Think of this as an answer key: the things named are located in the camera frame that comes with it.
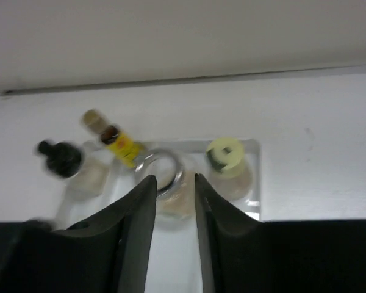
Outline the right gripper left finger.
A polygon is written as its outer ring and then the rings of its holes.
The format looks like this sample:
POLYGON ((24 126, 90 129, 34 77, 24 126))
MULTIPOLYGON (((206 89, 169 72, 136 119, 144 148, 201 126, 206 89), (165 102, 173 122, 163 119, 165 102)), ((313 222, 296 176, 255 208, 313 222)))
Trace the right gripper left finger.
POLYGON ((65 230, 41 220, 0 222, 0 292, 143 292, 156 191, 149 175, 65 230))

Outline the wide glass jar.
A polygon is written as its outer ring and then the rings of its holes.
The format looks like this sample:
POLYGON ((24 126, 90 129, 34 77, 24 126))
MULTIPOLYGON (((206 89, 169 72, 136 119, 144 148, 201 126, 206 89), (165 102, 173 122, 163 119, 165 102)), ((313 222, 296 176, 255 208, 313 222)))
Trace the wide glass jar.
POLYGON ((186 225, 195 213, 195 159, 180 151, 153 148, 136 158, 135 163, 136 182, 148 175, 157 180, 156 225, 165 230, 186 225))

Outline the cream cap spice bottle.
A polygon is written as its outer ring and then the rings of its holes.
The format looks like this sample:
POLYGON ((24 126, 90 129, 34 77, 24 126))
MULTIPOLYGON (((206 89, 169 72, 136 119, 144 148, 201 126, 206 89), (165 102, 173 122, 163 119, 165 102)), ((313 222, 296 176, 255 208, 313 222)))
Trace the cream cap spice bottle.
POLYGON ((253 174, 245 158, 245 148, 234 137, 213 140, 205 152, 209 165, 208 181, 228 201, 247 196, 253 183, 253 174))

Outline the black knob spice bottle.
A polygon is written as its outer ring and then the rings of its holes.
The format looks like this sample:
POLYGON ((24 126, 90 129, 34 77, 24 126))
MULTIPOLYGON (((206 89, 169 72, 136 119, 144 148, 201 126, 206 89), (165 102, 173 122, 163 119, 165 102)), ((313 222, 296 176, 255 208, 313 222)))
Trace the black knob spice bottle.
POLYGON ((67 196, 86 200, 103 194, 110 167, 91 148, 43 140, 37 145, 37 153, 45 157, 47 171, 65 181, 67 196))

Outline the yellow liquid bottle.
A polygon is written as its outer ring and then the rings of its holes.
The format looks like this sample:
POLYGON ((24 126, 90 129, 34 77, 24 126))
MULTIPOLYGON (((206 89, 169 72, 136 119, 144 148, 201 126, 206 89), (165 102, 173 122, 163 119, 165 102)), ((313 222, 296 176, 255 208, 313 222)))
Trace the yellow liquid bottle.
POLYGON ((112 124, 100 111, 86 111, 81 122, 96 135, 104 148, 112 152, 128 168, 136 168, 137 159, 145 151, 144 146, 127 135, 120 126, 112 124))

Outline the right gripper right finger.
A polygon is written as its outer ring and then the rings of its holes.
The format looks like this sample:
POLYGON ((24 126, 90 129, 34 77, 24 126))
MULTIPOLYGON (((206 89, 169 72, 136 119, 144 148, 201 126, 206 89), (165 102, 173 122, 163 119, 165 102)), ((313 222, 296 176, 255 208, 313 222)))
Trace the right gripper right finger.
POLYGON ((366 292, 366 220, 260 222, 195 176, 204 292, 366 292))

